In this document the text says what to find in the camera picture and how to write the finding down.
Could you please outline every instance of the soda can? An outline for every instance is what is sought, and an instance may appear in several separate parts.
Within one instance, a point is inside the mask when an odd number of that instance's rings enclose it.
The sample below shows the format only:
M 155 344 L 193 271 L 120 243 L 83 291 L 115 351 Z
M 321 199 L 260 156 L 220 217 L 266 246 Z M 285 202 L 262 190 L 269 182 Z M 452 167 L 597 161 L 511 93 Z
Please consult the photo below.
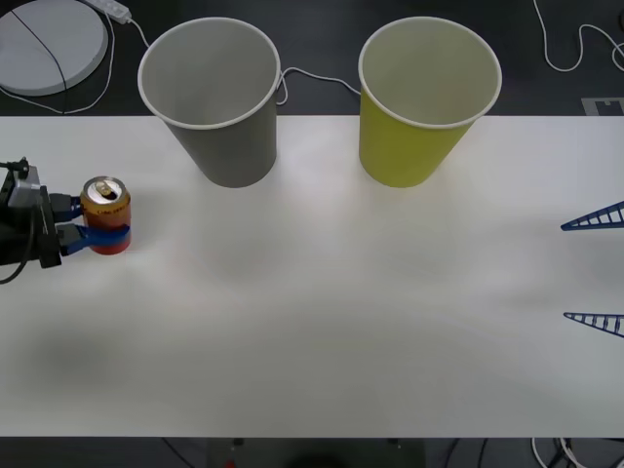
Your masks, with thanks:
M 118 178 L 100 175 L 88 180 L 80 194 L 80 204 L 88 227 L 114 231 L 130 226 L 130 193 Z M 129 232 L 119 244 L 91 249 L 98 254 L 114 255 L 123 252 L 130 241 Z

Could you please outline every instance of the cup rim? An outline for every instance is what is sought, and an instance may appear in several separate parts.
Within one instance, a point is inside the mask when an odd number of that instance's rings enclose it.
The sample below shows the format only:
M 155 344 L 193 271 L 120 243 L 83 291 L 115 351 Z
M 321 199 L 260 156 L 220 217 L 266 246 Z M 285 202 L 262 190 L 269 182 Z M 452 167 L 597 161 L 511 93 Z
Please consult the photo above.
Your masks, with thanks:
M 240 24 L 256 32 L 262 39 L 264 39 L 269 45 L 269 47 L 271 48 L 271 51 L 273 51 L 273 55 L 275 57 L 275 68 L 276 68 L 275 79 L 273 80 L 273 85 L 271 85 L 271 88 L 267 92 L 266 96 L 255 107 L 253 107 L 249 111 L 245 112 L 243 115 L 240 115 L 234 119 L 230 119 L 225 122 L 219 122 L 218 124 L 185 124 L 183 122 L 178 122 L 177 120 L 167 117 L 165 114 L 161 113 L 158 109 L 156 109 L 152 105 L 152 103 L 149 101 L 147 96 L 145 95 L 145 91 L 143 89 L 143 68 L 145 67 L 145 62 L 149 58 L 150 54 L 168 36 L 172 35 L 174 32 L 180 29 L 188 27 L 190 24 L 194 24 L 196 22 L 211 22 L 211 21 L 232 22 L 232 23 Z M 137 82 L 138 82 L 138 93 L 140 94 L 140 97 L 143 100 L 143 103 L 155 116 L 159 117 L 166 123 L 171 124 L 175 127 L 180 127 L 182 129 L 188 129 L 188 130 L 215 130 L 215 129 L 222 129 L 224 127 L 230 127 L 234 124 L 238 124 L 239 122 L 242 122 L 243 120 L 254 115 L 258 110 L 260 110 L 264 106 L 264 104 L 268 102 L 268 100 L 271 99 L 271 97 L 277 91 L 277 87 L 280 83 L 281 76 L 282 76 L 282 64 L 280 63 L 280 55 L 278 54 L 277 48 L 275 47 L 275 44 L 273 44 L 273 41 L 271 41 L 269 36 L 267 36 L 264 32 L 262 32 L 262 30 L 255 27 L 253 24 L 249 24 L 248 22 L 241 21 L 239 19 L 225 18 L 225 17 L 210 17 L 210 18 L 192 19 L 191 21 L 186 21 L 181 24 L 178 24 L 177 26 L 172 27 L 171 29 L 163 33 L 158 39 L 152 42 L 152 44 L 149 46 L 149 48 L 143 55 L 143 58 L 140 61 L 140 65 L 138 66 Z
M 424 123 L 421 123 L 421 122 L 412 121 L 410 119 L 402 117 L 401 115 L 393 112 L 392 110 L 387 108 L 385 105 L 383 105 L 374 96 L 374 94 L 371 92 L 371 90 L 369 89 L 369 85 L 367 84 L 367 81 L 364 78 L 364 55 L 366 54 L 367 49 L 369 48 L 369 45 L 372 43 L 372 41 L 375 40 L 375 38 L 379 34 L 381 34 L 386 29 L 394 27 L 397 24 L 401 24 L 403 22 L 418 22 L 418 21 L 444 22 L 446 24 L 450 24 L 450 25 L 452 25 L 454 27 L 457 27 L 457 28 L 461 29 L 462 31 L 467 32 L 468 34 L 470 34 L 474 38 L 476 38 L 477 41 L 479 41 L 481 43 L 481 45 L 484 46 L 484 48 L 489 52 L 491 58 L 494 61 L 495 67 L 496 67 L 496 90 L 494 91 L 494 94 L 492 96 L 491 101 L 487 104 L 486 107 L 484 107 L 483 110 L 481 110 L 477 114 L 473 115 L 472 117 L 469 117 L 468 119 L 462 120 L 460 122 L 453 122 L 453 123 L 450 123 L 450 124 L 424 124 Z M 370 98 L 370 100 L 372 100 L 372 102 L 374 102 L 374 104 L 377 107 L 379 107 L 384 113 L 386 113 L 387 115 L 389 115 L 393 119 L 399 120 L 399 121 L 401 121 L 401 122 L 403 122 L 405 124 L 408 124 L 408 125 L 410 125 L 412 127 L 418 127 L 418 128 L 422 128 L 422 129 L 432 129 L 432 130 L 456 129 L 458 127 L 463 127 L 465 125 L 472 124 L 479 117 L 482 117 L 482 116 L 486 115 L 488 113 L 488 111 L 494 106 L 494 104 L 496 103 L 496 100 L 498 99 L 498 95 L 500 95 L 500 89 L 502 87 L 502 69 L 500 68 L 500 62 L 498 61 L 498 57 L 494 53 L 494 50 L 489 46 L 489 44 L 479 34 L 477 34 L 472 29 L 469 29 L 466 26 L 464 26 L 462 24 L 459 24 L 458 22 L 451 21 L 449 19 L 436 18 L 436 17 L 410 17 L 410 18 L 397 19 L 396 21 L 389 22 L 388 24 L 386 24 L 386 25 L 380 27 L 379 29 L 377 29 L 375 31 L 375 33 L 364 44 L 364 47 L 362 48 L 362 51 L 360 52 L 360 59 L 358 60 L 358 73 L 360 75 L 360 82 L 362 84 L 363 90 L 366 92 L 366 94 Z

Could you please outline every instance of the can lid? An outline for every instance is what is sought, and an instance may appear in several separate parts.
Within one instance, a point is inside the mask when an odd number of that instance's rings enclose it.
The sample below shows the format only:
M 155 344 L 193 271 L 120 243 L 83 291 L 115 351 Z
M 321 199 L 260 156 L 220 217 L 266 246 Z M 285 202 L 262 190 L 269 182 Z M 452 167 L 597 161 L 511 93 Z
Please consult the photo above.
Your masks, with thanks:
M 85 183 L 84 193 L 97 205 L 109 205 L 118 202 L 126 194 L 126 186 L 115 177 L 94 177 Z

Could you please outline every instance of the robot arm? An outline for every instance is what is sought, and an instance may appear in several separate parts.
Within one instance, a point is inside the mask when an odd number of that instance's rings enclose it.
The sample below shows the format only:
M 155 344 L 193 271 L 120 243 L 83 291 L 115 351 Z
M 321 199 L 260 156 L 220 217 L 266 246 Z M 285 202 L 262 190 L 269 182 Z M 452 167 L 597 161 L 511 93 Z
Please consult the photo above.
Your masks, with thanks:
M 25 158 L 0 163 L 0 168 L 8 170 L 0 188 L 0 265 L 18 264 L 18 274 L 30 260 L 38 259 L 42 268 L 58 266 L 62 256 L 89 246 L 115 245 L 130 230 L 109 232 L 70 223 L 82 214 L 80 198 L 48 194 L 37 168 Z

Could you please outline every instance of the paper cup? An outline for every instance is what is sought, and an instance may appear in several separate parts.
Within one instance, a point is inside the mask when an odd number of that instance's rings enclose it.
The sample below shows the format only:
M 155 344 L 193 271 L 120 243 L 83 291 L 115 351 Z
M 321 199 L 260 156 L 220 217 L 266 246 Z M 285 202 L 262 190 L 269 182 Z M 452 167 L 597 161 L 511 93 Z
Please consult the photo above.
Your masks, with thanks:
M 280 69 L 277 49 L 256 27 L 195 19 L 149 47 L 138 90 L 210 180 L 242 187 L 275 163 Z
M 496 102 L 502 83 L 491 47 L 438 18 L 406 18 L 376 31 L 360 54 L 360 160 L 392 187 L 430 176 Z

